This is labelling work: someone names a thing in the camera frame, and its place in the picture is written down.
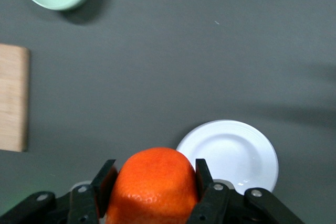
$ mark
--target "gray tabletop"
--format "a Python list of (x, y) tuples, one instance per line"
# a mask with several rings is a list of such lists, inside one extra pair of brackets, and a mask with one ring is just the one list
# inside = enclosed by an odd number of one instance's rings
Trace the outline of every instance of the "gray tabletop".
[(334, 17), (335, 0), (88, 0), (63, 13), (0, 0), (0, 42), (32, 56), (29, 147), (0, 151), (0, 214), (232, 119), (274, 146), (274, 194), (305, 223), (334, 223)]

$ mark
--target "wooden cutting board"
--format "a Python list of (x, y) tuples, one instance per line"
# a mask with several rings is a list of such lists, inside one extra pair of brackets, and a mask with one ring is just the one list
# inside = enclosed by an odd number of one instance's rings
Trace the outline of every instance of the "wooden cutting board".
[(27, 146), (29, 50), (0, 44), (0, 149)]

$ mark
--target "white plate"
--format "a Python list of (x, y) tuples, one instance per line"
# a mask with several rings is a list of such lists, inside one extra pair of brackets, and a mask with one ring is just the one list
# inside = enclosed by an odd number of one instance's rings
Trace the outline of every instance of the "white plate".
[(205, 123), (182, 139), (177, 150), (195, 168), (204, 158), (213, 179), (231, 182), (236, 191), (261, 187), (273, 191), (278, 178), (278, 158), (270, 141), (252, 126), (219, 120)]

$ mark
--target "cutting board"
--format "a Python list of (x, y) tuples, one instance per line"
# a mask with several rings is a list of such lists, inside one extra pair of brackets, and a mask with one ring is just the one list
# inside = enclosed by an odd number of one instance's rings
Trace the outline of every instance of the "cutting board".
[(0, 149), (27, 146), (29, 50), (0, 44)]

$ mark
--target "orange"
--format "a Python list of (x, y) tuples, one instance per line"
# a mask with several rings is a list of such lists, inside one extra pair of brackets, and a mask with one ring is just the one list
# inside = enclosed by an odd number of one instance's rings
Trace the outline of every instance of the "orange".
[(189, 160), (174, 149), (155, 147), (134, 154), (121, 167), (106, 224), (185, 224), (197, 202)]

